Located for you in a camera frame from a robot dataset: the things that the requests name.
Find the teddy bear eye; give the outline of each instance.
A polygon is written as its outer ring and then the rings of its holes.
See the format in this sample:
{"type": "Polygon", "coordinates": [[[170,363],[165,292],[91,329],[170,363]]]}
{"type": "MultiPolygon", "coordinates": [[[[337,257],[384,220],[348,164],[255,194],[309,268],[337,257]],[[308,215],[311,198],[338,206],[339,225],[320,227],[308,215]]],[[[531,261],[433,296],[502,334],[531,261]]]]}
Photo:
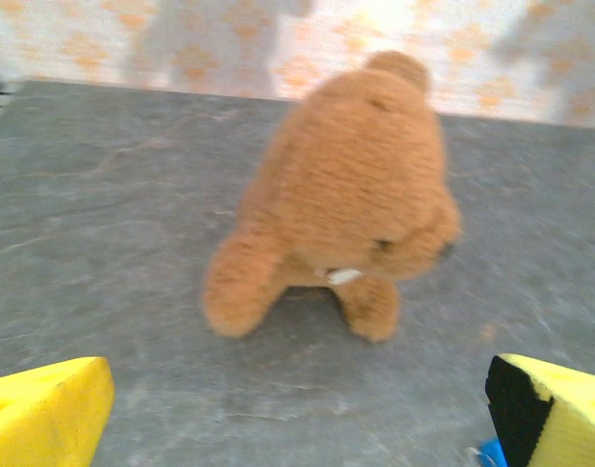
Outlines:
{"type": "Polygon", "coordinates": [[[377,246],[377,249],[380,251],[386,251],[393,246],[393,242],[385,238],[378,238],[375,241],[375,246],[377,246]]]}

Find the brown teddy bear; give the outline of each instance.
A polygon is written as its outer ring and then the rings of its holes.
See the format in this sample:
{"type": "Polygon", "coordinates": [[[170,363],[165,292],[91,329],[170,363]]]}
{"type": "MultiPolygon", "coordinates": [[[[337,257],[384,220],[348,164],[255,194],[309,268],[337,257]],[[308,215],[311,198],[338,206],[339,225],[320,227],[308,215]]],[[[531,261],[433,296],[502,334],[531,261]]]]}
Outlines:
{"type": "Polygon", "coordinates": [[[290,112],[208,271],[217,334],[245,336],[287,288],[323,286],[355,334],[393,335],[394,281],[434,266],[461,232],[428,87],[421,63],[382,52],[290,112]]]}

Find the orange floral pattern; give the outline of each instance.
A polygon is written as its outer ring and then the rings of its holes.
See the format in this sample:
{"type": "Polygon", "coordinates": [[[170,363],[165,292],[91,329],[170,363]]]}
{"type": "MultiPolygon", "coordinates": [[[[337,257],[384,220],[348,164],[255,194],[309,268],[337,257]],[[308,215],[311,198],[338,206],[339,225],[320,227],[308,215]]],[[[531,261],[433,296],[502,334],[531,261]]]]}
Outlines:
{"type": "Polygon", "coordinates": [[[595,0],[0,0],[11,78],[301,98],[384,47],[438,110],[595,126],[595,0]]]}

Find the gray marble surface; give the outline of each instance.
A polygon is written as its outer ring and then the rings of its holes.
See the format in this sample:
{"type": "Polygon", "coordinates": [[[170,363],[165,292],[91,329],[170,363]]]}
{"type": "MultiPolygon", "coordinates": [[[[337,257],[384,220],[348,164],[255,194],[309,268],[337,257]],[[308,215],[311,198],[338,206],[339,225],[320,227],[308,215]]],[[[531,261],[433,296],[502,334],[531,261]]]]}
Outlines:
{"type": "Polygon", "coordinates": [[[0,114],[0,375],[109,358],[93,465],[464,465],[499,352],[595,373],[595,130],[442,119],[466,235],[397,336],[290,292],[244,341],[202,277],[286,103],[28,84],[0,114]]]}

